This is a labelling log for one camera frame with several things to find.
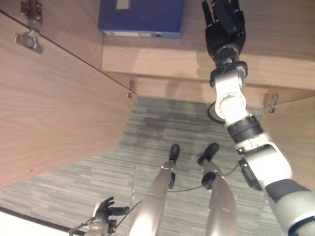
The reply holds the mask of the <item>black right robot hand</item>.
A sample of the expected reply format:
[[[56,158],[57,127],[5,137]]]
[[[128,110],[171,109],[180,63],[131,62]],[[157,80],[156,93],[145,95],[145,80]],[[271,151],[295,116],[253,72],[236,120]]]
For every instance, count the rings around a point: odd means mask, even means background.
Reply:
[[[204,0],[201,3],[206,22],[208,54],[215,58],[224,48],[240,54],[246,41],[245,16],[238,0]]]

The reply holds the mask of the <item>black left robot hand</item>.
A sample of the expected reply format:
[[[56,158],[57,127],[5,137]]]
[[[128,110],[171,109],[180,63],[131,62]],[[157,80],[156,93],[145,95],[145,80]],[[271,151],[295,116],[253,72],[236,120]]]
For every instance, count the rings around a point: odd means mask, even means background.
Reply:
[[[129,212],[130,208],[128,206],[117,207],[114,206],[114,203],[114,197],[109,197],[98,203],[94,208],[93,217],[108,221],[110,216],[123,216]]]

